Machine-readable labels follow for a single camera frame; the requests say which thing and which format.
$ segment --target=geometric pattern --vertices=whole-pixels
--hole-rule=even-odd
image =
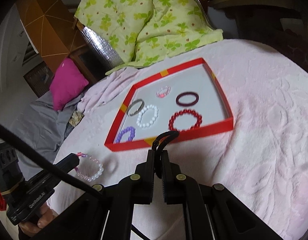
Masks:
[[[61,0],[18,0],[21,21],[52,72],[74,50],[86,45],[72,25],[73,15]]]

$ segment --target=pink and white beaded bracelet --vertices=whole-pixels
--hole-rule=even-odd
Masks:
[[[81,178],[81,179],[86,179],[88,182],[91,182],[95,179],[97,179],[99,176],[102,175],[102,172],[104,171],[104,168],[103,168],[103,164],[101,164],[101,162],[96,159],[96,158],[93,158],[93,156],[89,155],[89,154],[86,154],[86,153],[77,153],[76,154],[78,157],[82,157],[82,158],[89,158],[91,161],[95,162],[97,165],[98,165],[98,172],[95,173],[92,177],[89,177],[87,175],[84,175],[83,173],[80,172],[79,168],[78,167],[75,167],[75,171],[77,173],[77,175]]]

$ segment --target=silver bangle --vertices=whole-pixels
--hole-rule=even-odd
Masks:
[[[132,108],[135,104],[137,104],[137,103],[139,103],[139,102],[142,102],[141,106],[140,106],[134,113],[129,114],[129,111],[131,110],[131,108]],[[126,110],[126,114],[127,114],[128,116],[136,115],[136,114],[138,114],[138,113],[143,109],[144,106],[145,106],[145,103],[144,103],[143,99],[137,99],[137,100],[133,101],[133,102],[128,106],[128,108],[127,108],[127,110]]]

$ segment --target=hand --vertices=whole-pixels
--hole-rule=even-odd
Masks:
[[[52,210],[46,204],[46,202],[41,206],[40,212],[42,214],[41,218],[37,222],[37,225],[31,222],[21,222],[19,223],[19,227],[29,237],[35,236],[41,229],[45,228],[49,223],[54,219]]]

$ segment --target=red beaded bracelet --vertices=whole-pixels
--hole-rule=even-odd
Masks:
[[[176,117],[178,117],[179,115],[183,115],[183,114],[191,114],[191,115],[193,115],[194,117],[197,118],[195,125],[191,126],[191,128],[187,129],[187,130],[193,130],[193,129],[199,128],[201,126],[202,116],[199,113],[197,113],[195,110],[183,109],[179,112],[175,112],[175,114],[172,115],[172,117],[170,118],[169,123],[168,123],[168,128],[169,128],[170,131],[181,132],[180,130],[177,130],[177,129],[174,128],[174,121],[175,121]]]

